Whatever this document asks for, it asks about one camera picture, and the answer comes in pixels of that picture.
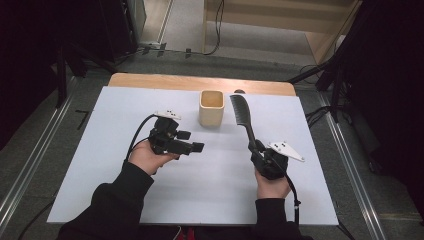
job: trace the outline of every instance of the cup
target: cup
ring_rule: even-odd
[[[204,90],[200,93],[199,123],[204,127],[221,125],[224,115],[224,93],[216,90]]]

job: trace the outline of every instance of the floor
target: floor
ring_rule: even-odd
[[[200,51],[201,24],[198,19],[202,14],[199,10],[202,4],[203,1],[199,0],[172,1],[161,39],[161,43],[167,43],[167,50],[185,51],[191,48],[193,52]],[[209,25],[208,29],[213,29],[214,23]],[[208,49],[214,46],[214,40],[214,32],[210,30]],[[118,68],[122,72],[134,73],[285,81],[306,70],[305,66],[314,64],[302,32],[223,24],[220,49],[213,56],[193,55],[186,59],[184,53],[169,52],[158,57],[151,52],[131,56]],[[17,239],[31,219],[54,200],[52,196],[61,185],[89,120],[88,117],[82,121],[85,112],[93,109],[101,88],[108,84],[110,78],[101,68],[91,68],[86,78],[72,78],[70,71],[68,74],[68,86],[73,92],[68,103],[55,110],[56,93],[52,93],[0,152],[1,213],[7,216],[2,218],[0,239]],[[331,96],[331,91],[316,92],[315,81],[317,77],[312,76],[295,85],[305,113],[324,105],[325,99]],[[311,128],[311,135],[341,222],[355,239],[424,239],[424,228],[419,225],[422,219],[405,187],[390,176],[369,171],[367,156],[353,128],[342,116],[339,119],[340,123],[334,127],[331,117],[325,116]],[[46,126],[52,125],[52,120],[57,120],[58,124],[46,133]],[[335,138],[337,129],[340,129],[345,145]],[[37,145],[40,136],[46,142],[45,148]],[[43,150],[34,154],[34,149]],[[36,164],[25,165],[30,160]],[[347,171],[352,166],[358,172],[356,178]],[[24,192],[15,194],[16,204],[5,209],[5,204],[10,203],[5,199],[14,193],[12,189],[17,176],[30,167],[33,171],[22,187]],[[358,185],[363,187],[362,192],[357,190]],[[369,198],[370,205],[362,203],[364,196]],[[377,222],[369,222],[364,207],[375,211]],[[49,210],[44,212],[28,229],[27,239],[54,239],[60,225],[46,224],[48,213]],[[301,231],[315,239],[348,239],[335,227],[302,226]]]

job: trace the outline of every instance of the person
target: person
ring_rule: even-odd
[[[179,155],[156,155],[148,140],[138,143],[122,171],[113,183],[99,185],[91,205],[59,230],[58,240],[135,240],[177,239],[177,226],[140,226],[143,199],[152,186],[155,174],[167,162]],[[286,220],[285,197],[290,187],[285,178],[268,180],[255,170],[257,187],[257,223],[254,227],[193,227],[188,239],[195,240],[284,240],[312,239],[302,236],[294,222]]]

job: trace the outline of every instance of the metal frame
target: metal frame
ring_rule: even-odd
[[[12,218],[13,213],[18,207],[20,200],[22,199],[28,185],[30,184],[31,179],[38,168],[38,165],[43,159],[43,156],[49,147],[50,142],[56,133],[56,130],[62,122],[73,99],[75,89],[78,87],[78,85],[79,81],[76,77],[72,77],[69,80],[68,98],[65,100],[61,108],[58,108],[54,111],[50,121],[48,122],[46,128],[38,139],[37,144],[32,150],[31,155],[16,178],[15,183],[12,185],[6,197],[2,200],[0,206],[0,238],[6,230],[7,224]]]
[[[318,95],[322,106],[330,106],[329,100],[323,93],[319,92]],[[349,176],[349,180],[352,184],[353,191],[355,193],[359,207],[361,208],[361,212],[367,224],[370,235],[374,240],[385,240],[387,237],[384,233],[377,212],[375,211],[371,202],[371,198],[369,197],[364,183],[359,176],[359,172],[356,169],[355,161],[350,154],[349,147],[346,144],[343,133],[340,129],[340,125],[334,121],[330,113],[326,114],[326,118],[334,140],[336,141],[343,165],[346,169],[347,175]]]

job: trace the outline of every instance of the white table surface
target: white table surface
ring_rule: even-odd
[[[198,91],[104,87],[47,219],[64,223],[86,209],[96,187],[119,174],[140,123],[157,110],[182,116],[177,130],[188,142],[203,142],[202,153],[182,155],[153,176],[140,222],[147,224],[246,225],[256,223],[256,180],[248,137],[236,125],[229,96],[219,128],[198,123]],[[287,141],[305,162],[289,159],[288,174],[298,192],[300,224],[337,225],[337,217],[298,97],[244,95],[257,139]],[[156,118],[142,129],[148,136]],[[294,219],[293,195],[286,199]]]

